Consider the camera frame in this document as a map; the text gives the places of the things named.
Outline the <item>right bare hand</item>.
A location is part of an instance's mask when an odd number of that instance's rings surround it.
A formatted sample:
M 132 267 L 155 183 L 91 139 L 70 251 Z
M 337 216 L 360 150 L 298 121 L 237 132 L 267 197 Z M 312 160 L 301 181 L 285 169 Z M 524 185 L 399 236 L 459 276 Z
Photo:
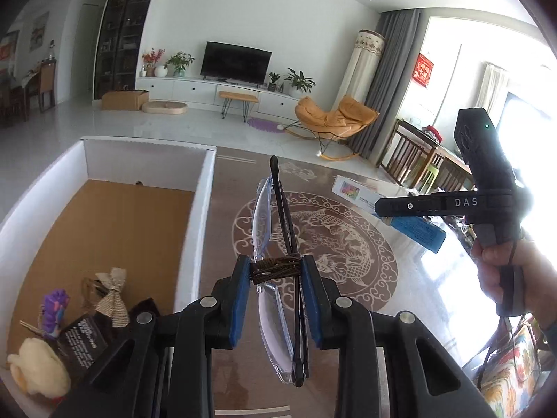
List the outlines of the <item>right bare hand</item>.
M 480 287 L 497 304 L 503 298 L 499 267 L 508 263 L 512 248 L 511 242 L 482 248 L 476 241 L 471 251 Z M 556 270 L 532 242 L 525 240 L 516 244 L 511 264 L 523 268 L 526 310 L 533 314 L 541 329 L 549 329 L 556 323 Z

